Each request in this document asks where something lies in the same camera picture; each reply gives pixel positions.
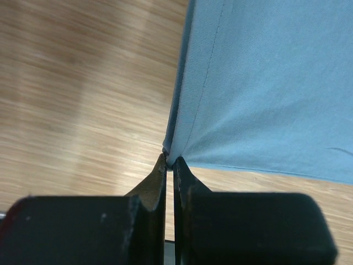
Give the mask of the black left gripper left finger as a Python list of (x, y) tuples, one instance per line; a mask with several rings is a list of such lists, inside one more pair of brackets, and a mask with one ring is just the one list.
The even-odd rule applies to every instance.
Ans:
[(163, 264), (167, 167), (123, 196), (28, 196), (1, 222), (2, 264)]

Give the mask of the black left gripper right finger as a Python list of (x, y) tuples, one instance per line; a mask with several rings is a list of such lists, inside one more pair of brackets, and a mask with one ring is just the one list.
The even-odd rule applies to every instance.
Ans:
[(334, 264), (338, 249), (302, 193), (214, 192), (173, 166), (176, 264)]

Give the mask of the blue-grey t shirt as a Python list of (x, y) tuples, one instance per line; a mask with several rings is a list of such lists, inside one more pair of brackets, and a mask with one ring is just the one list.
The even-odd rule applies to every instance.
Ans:
[(168, 165), (352, 183), (352, 2), (190, 1)]

